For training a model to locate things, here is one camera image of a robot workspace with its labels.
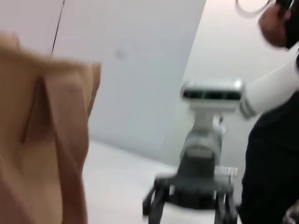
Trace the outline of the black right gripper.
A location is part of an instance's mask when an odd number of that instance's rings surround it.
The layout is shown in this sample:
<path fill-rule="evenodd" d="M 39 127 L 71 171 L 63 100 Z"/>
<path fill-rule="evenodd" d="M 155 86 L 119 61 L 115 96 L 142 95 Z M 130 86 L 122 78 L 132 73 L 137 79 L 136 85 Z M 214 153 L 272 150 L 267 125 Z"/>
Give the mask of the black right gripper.
<path fill-rule="evenodd" d="M 234 186 L 229 184 L 216 191 L 214 198 L 213 154 L 204 157 L 184 153 L 181 158 L 172 197 L 171 178 L 158 178 L 142 202 L 142 215 L 149 224 L 159 224 L 165 203 L 183 208 L 214 208 L 215 224 L 237 224 L 238 210 L 234 201 Z"/>

